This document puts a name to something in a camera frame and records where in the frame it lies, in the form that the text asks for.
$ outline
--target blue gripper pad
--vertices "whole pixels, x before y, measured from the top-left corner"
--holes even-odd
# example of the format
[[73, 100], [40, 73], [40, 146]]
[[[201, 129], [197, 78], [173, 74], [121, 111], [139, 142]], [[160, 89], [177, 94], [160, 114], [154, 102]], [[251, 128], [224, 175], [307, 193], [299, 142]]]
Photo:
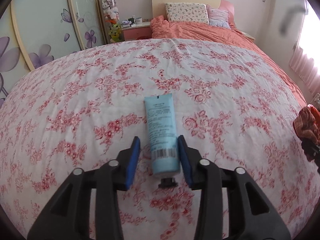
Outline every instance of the blue gripper pad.
[[191, 188], [193, 181], [192, 181], [192, 168], [187, 156], [187, 150], [184, 145], [184, 140], [182, 140], [182, 136], [180, 135], [178, 137], [178, 151], [179, 151], [179, 155], [180, 155], [180, 161], [181, 161], [181, 165], [182, 165], [182, 170], [183, 170], [183, 175], [184, 175], [184, 179], [187, 182], [188, 186]]
[[139, 160], [140, 139], [138, 137], [135, 138], [135, 140], [133, 141], [130, 150], [132, 151], [132, 154], [126, 169], [126, 178], [125, 178], [125, 186], [127, 190], [130, 188], [130, 186], [133, 183], [134, 175], [136, 173], [137, 164]]

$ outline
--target red cloth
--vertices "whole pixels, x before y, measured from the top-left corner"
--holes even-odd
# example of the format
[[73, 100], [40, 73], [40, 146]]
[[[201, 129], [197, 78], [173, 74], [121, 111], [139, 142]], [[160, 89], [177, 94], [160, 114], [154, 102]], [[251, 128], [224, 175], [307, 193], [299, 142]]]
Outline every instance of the red cloth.
[[292, 125], [300, 139], [307, 138], [316, 145], [320, 145], [320, 114], [313, 105], [303, 107]]

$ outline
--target white mug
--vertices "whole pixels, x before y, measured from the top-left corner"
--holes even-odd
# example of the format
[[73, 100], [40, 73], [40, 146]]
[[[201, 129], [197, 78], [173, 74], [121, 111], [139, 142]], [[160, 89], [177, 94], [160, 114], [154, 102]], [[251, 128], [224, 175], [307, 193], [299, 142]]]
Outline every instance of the white mug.
[[142, 24], [142, 18], [136, 18], [136, 24]]

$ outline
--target pink nightstand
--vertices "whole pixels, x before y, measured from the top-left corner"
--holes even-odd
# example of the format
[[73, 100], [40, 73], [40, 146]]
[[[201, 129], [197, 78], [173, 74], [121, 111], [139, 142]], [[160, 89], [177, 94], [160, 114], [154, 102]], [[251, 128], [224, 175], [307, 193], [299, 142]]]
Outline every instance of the pink nightstand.
[[150, 22], [137, 24], [135, 27], [122, 28], [121, 30], [123, 31], [125, 41], [135, 41], [142, 36], [148, 37], [148, 39], [151, 39], [151, 36], [152, 36]]

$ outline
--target barcode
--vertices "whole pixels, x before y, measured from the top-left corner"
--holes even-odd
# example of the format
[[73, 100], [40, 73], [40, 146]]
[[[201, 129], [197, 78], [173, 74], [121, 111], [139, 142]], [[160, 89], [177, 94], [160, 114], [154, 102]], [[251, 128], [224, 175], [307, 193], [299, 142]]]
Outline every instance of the barcode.
[[177, 151], [175, 148], [155, 150], [151, 153], [151, 159], [153, 161], [161, 158], [168, 158], [168, 157], [177, 158]]

